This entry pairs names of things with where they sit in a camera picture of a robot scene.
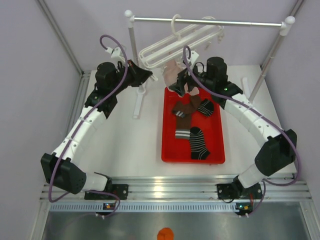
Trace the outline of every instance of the white panel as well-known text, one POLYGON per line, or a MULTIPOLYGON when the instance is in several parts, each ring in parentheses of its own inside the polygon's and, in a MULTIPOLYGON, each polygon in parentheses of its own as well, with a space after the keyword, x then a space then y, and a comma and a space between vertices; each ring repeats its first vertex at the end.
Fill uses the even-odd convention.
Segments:
POLYGON ((40 159, 66 132, 79 75, 34 0, 0 7, 0 233, 31 233, 45 182, 40 159))
MULTIPOLYGON (((108 57, 100 47, 99 37, 109 34, 127 47, 132 58, 125 10, 140 17, 200 19, 212 16, 220 20, 250 22, 284 21, 295 0, 47 0, 57 22, 69 41, 80 65, 85 70, 96 69, 108 57)), ((186 27, 177 24, 176 30, 186 27)), ((206 44, 199 47, 200 61, 220 56, 229 65, 261 64, 278 31, 270 28, 226 26, 220 44, 214 39, 205 52, 206 44)), ((137 23, 134 27, 138 52, 172 34, 169 23, 137 23)), ((107 45, 116 45, 106 40, 107 45)))
POLYGON ((320 4, 307 0, 278 52, 267 84, 286 129, 297 133, 302 178, 320 213, 320 4))

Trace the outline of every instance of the black base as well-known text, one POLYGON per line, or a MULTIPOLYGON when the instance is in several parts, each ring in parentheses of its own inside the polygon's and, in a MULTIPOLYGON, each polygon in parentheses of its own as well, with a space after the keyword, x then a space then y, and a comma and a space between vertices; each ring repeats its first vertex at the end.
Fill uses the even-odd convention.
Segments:
POLYGON ((246 214, 252 213, 254 210, 254 207, 250 203, 236 203, 235 204, 235 209, 239 210, 236 211, 235 214, 238 216, 245 216, 246 214))
POLYGON ((261 199, 262 190, 260 184, 255 184, 250 188, 246 189, 246 193, 239 195, 237 191, 233 188, 231 183, 221 183, 216 185, 218 192, 218 199, 225 202, 235 199, 250 199, 251 196, 253 199, 261 199))
MULTIPOLYGON (((110 191, 111 194, 117 195, 120 198, 120 200, 127 200, 128 192, 129 192, 128 184, 112 184, 112 189, 110 191)), ((84 199, 85 200, 114 200, 115 198, 112 196, 104 195, 104 194, 85 192, 84 199)))

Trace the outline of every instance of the white table surface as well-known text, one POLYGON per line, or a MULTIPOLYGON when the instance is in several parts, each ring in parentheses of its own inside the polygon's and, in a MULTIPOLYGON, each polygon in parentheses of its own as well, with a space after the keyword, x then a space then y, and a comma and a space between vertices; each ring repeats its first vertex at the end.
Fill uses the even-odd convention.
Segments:
MULTIPOLYGON (((96 71, 92 71, 86 97, 94 89, 96 71)), ((224 164, 178 164, 161 160, 162 123, 165 84, 159 70, 158 82, 148 81, 140 118, 133 119, 136 88, 128 87, 118 96, 118 104, 108 120, 100 126, 84 151, 80 168, 112 177, 167 177, 240 174, 254 163, 259 149, 255 139, 229 113, 221 109, 224 164)), ((253 89, 261 69, 258 65, 228 66, 229 81, 242 87, 248 78, 253 89)), ((256 95, 254 106, 267 118, 280 125, 268 88, 264 82, 256 95)), ((294 164, 278 173, 295 173, 294 164)))

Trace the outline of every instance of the striped sock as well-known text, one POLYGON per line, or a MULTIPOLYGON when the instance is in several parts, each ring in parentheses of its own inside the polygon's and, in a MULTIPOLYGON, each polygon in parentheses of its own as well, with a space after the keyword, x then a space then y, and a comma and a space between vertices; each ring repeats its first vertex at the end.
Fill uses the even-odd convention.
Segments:
POLYGON ((210 152, 206 148, 204 133, 194 126, 190 129, 191 159, 205 160, 210 152))
POLYGON ((214 104, 210 100, 205 99, 198 106, 197 110, 206 117, 210 117, 214 113, 214 104))
POLYGON ((176 139, 189 139, 190 138, 190 130, 189 129, 175 130, 175 138, 176 139))

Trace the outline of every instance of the cable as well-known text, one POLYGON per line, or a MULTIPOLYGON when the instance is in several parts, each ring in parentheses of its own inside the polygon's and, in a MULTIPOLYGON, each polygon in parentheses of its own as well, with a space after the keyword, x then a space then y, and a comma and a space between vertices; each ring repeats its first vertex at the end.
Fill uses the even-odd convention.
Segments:
MULTIPOLYGON (((115 208, 113 209, 113 211, 112 211, 110 214, 104 215, 104 216, 103 216, 104 218, 109 218, 109 217, 111 217, 112 215, 114 215, 114 214, 116 213, 116 211, 118 210, 118 208, 119 208, 119 206, 120 206, 120 203, 121 203, 121 200, 120 200, 120 198, 119 198, 117 195, 115 195, 115 194, 113 194, 113 193, 109 193, 109 192, 96 191, 96 190, 90 190, 89 192, 90 192, 90 193, 93 193, 93 194, 102 194, 102 195, 111 196, 111 197, 113 197, 113 198, 116 199, 115 204, 117 203, 117 205, 115 206, 115 208)), ((81 219, 81 218, 83 218, 83 217, 85 217, 85 216, 89 216, 89 215, 92 215, 92 216, 93 216, 94 213, 89 212, 89 213, 84 213, 84 214, 82 214, 82 215, 80 215, 80 216, 77 216, 76 218, 74 218, 74 219, 72 219, 71 221, 69 221, 69 222, 68 222, 62 229, 60 229, 58 232, 56 232, 55 230, 53 230, 51 219, 49 219, 48 222, 49 222, 50 232, 51 232, 52 235, 57 236, 57 235, 61 234, 68 226, 70 226, 70 225, 73 224, 74 222, 78 221, 79 219, 81 219)))
POLYGON ((266 190, 267 190, 265 180, 262 180, 262 183, 263 183, 263 193, 262 193, 261 199, 260 199, 259 203, 257 204, 257 206, 252 210, 252 212, 247 214, 248 216, 252 215, 255 211, 257 211, 258 208, 260 208, 262 201, 265 199, 266 190))
POLYGON ((79 131, 80 127, 82 126, 82 124, 84 123, 84 120, 87 119, 87 117, 97 108, 99 107, 105 100, 107 100, 110 96, 112 96, 120 87, 121 85, 124 83, 126 77, 127 77, 127 73, 128 73, 128 59, 127 59, 127 55, 125 53, 125 50, 123 49, 123 47, 121 46, 120 42, 118 42, 115 38, 113 38, 112 36, 110 35, 102 35, 100 37, 100 44, 101 46, 107 50, 108 48, 102 43, 102 40, 103 38, 109 38, 111 39, 112 41, 114 41, 118 47, 121 49, 121 52, 123 54, 123 57, 124 57, 124 61, 125 61, 125 69, 124 69, 124 74, 123 74, 123 77, 121 79, 121 81, 119 82, 119 84, 107 95, 105 96, 100 102, 98 102, 93 108, 91 108, 90 111, 88 111, 88 113, 84 116, 83 120, 78 124, 78 126, 76 126, 74 132, 72 133, 71 135, 71 139, 67 142, 67 144, 65 145, 62 153, 60 154, 58 160, 56 161, 56 164, 54 166, 54 169, 52 171, 52 175, 51 175, 51 179, 50 179, 50 184, 49 184, 49 193, 48 193, 48 198, 49 198, 49 202, 50 203, 55 203, 57 201, 59 201, 60 199, 62 199, 65 195, 69 194, 69 192, 65 192, 64 194, 62 194, 61 196, 57 197, 56 199, 52 199, 52 188, 54 186, 54 179, 55 179, 55 176, 56 176, 56 173, 57 173, 57 170, 58 170, 58 166, 63 158, 63 156, 65 155, 67 149, 69 148, 71 142, 72 142, 72 139, 76 136, 77 132, 79 131))
POLYGON ((226 204, 230 204, 230 203, 232 203, 235 199, 232 198, 230 201, 225 201, 225 200, 223 200, 223 199, 221 198, 221 200, 224 201, 226 204))
MULTIPOLYGON (((186 50, 188 49, 189 51, 189 55, 191 53, 191 49, 189 46, 184 46, 183 47, 183 60, 185 63, 188 62, 188 59, 187 59, 187 56, 186 56, 186 50)), ((241 101, 238 101, 236 99, 233 99, 231 97, 228 97, 228 96, 224 96, 224 95, 221 95, 221 94, 218 94, 218 93, 215 93, 211 90, 209 90, 208 88, 206 88, 198 79, 197 77, 194 75, 194 73, 192 72, 192 70, 190 69, 190 66, 188 64, 185 65, 186 68, 188 69, 190 75, 192 76, 193 80, 202 88, 204 89, 207 93, 217 97, 217 98, 222 98, 222 99, 226 99, 226 100, 230 100, 232 102, 235 102, 247 109, 249 109, 251 112, 253 112, 254 114, 256 114, 258 117, 260 117, 261 119, 265 120, 268 124, 270 124, 271 126, 273 126, 275 129, 277 129, 283 136, 284 138, 288 141, 288 143, 290 144, 291 148, 293 149, 295 155, 296 155, 296 163, 297 163, 297 173, 296 173, 296 176, 295 178, 291 181, 291 182, 288 182, 288 183, 274 183, 272 181, 269 181, 267 179, 265 179, 264 181, 266 181, 267 183, 271 184, 271 185, 275 185, 275 186, 289 186, 289 185, 292 185, 294 184, 295 182, 298 181, 298 179, 300 178, 300 174, 301 174, 301 159, 300 159, 300 155, 297 151, 297 148, 296 146, 294 145, 294 143, 291 141, 291 139, 288 137, 288 135, 280 128, 278 127, 275 123, 273 123, 271 120, 269 120, 268 118, 266 118, 265 116, 263 116, 261 113, 259 113, 258 111, 254 110, 253 108, 249 107, 248 105, 244 104, 243 102, 241 101)))
POLYGON ((201 66, 202 66, 202 72, 204 72, 204 71, 205 71, 205 65, 204 65, 202 62, 200 62, 200 61, 197 61, 194 65, 197 66, 197 64, 201 64, 201 66))

